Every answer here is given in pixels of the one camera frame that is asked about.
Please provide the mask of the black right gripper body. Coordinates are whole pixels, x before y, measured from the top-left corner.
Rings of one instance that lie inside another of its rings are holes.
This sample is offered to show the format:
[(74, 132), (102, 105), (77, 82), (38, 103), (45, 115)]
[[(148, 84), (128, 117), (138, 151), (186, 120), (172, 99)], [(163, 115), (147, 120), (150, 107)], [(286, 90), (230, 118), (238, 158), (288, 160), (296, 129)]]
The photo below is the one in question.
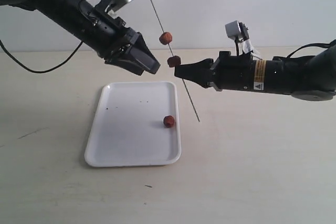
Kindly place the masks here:
[(220, 51), (210, 70), (212, 76), (208, 84), (216, 91), (253, 92), (255, 60), (250, 52), (233, 56), (230, 51)]

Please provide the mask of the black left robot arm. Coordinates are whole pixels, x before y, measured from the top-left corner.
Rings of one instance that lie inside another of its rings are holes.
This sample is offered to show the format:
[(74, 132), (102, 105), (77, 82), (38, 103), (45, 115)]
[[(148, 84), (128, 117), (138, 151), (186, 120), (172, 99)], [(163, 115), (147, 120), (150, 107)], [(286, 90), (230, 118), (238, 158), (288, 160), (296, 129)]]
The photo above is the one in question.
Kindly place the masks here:
[(88, 0), (1, 0), (2, 6), (38, 10), (88, 45), (105, 64), (140, 76), (157, 73), (160, 63), (150, 52), (140, 32), (126, 27), (113, 14), (133, 0), (101, 0), (92, 6)]

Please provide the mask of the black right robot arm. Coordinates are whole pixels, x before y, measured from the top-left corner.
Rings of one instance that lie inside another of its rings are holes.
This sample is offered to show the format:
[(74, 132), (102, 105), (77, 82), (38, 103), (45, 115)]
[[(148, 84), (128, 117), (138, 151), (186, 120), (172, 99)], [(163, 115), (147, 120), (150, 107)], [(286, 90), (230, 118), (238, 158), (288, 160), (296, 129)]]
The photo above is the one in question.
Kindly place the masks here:
[(250, 52), (233, 56), (220, 51), (211, 58), (175, 67), (174, 75), (217, 91), (235, 90), (289, 95), (306, 101), (329, 101), (335, 97), (335, 41), (314, 43), (324, 51), (298, 58), (274, 56), (255, 60)]

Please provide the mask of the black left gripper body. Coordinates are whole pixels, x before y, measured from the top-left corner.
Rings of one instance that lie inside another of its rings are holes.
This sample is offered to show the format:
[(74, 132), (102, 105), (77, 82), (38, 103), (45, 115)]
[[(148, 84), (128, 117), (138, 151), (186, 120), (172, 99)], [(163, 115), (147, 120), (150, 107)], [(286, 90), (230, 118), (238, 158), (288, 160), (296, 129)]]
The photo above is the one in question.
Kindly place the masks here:
[(133, 47), (143, 51), (142, 34), (127, 27), (122, 18), (103, 16), (98, 25), (98, 56), (106, 62), (125, 60)]

